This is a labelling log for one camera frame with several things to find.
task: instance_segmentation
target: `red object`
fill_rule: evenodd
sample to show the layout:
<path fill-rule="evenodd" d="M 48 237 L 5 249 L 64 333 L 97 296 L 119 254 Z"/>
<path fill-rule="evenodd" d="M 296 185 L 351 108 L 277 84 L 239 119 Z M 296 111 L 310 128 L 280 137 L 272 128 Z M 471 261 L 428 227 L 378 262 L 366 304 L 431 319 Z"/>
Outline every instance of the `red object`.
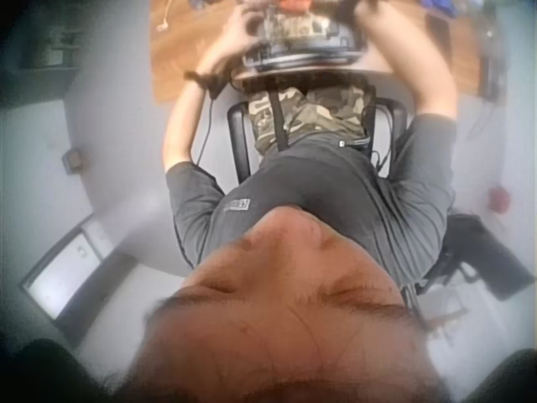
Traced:
<path fill-rule="evenodd" d="M 310 9 L 313 0 L 279 0 L 279 8 L 295 13 L 305 13 Z"/>
<path fill-rule="evenodd" d="M 503 186 L 488 191 L 488 207 L 497 214 L 505 214 L 511 206 L 511 195 Z"/>

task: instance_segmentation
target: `blue object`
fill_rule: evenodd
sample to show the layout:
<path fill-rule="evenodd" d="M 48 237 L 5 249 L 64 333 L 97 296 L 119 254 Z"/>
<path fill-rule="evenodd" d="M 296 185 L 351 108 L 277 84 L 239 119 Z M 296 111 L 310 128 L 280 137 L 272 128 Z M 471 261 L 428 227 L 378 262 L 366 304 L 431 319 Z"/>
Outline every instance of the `blue object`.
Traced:
<path fill-rule="evenodd" d="M 452 18 L 456 17 L 456 8 L 451 0 L 421 0 L 421 5 L 425 8 L 436 8 Z"/>

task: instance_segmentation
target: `camouflage pants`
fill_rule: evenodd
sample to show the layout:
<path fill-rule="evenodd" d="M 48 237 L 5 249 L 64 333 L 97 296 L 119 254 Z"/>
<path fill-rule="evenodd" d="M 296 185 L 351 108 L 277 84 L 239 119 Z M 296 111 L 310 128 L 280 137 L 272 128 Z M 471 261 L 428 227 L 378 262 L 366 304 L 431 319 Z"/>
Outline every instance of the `camouflage pants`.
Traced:
<path fill-rule="evenodd" d="M 364 139 L 362 113 L 371 101 L 367 81 L 356 73 L 309 73 L 280 76 L 275 86 L 284 115 L 289 144 L 313 133 L 338 133 L 339 138 Z M 258 79 L 244 86 L 248 94 L 248 115 L 253 126 L 256 149 L 263 155 L 275 143 L 274 116 L 266 81 Z"/>

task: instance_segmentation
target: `wooden desk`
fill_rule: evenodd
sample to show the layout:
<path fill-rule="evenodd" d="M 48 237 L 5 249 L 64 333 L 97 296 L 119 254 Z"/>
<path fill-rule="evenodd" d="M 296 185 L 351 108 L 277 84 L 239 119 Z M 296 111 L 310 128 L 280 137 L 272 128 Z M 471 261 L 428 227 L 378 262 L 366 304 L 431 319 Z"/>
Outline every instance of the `wooden desk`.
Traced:
<path fill-rule="evenodd" d="M 151 2 L 151 69 L 157 103 L 177 98 L 183 85 L 183 72 L 196 68 L 201 55 L 222 31 L 236 3 L 235 0 L 223 0 L 195 11 L 188 0 L 172 0 L 168 14 L 169 27 L 164 32 L 158 32 L 157 26 L 163 22 L 167 2 Z M 392 0 L 391 3 L 425 31 L 427 10 L 414 0 Z M 467 18 L 449 20 L 449 24 L 453 76 L 460 92 L 475 96 L 479 87 L 480 62 L 472 24 Z M 346 68 L 387 74 L 392 72 L 373 46 L 355 65 Z"/>

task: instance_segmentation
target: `hair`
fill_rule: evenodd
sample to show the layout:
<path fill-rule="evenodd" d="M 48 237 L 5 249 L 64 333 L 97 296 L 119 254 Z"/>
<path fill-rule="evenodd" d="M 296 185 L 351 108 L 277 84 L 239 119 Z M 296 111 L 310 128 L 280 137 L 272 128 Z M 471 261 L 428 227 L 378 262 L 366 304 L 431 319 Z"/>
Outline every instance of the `hair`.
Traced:
<path fill-rule="evenodd" d="M 201 400 L 181 388 L 165 390 L 162 387 L 126 383 L 115 395 L 117 403 L 201 403 Z M 438 382 L 426 384 L 417 379 L 408 388 L 382 381 L 364 383 L 333 383 L 323 379 L 284 382 L 238 395 L 222 403 L 393 403 L 393 402 L 450 402 L 446 387 Z"/>

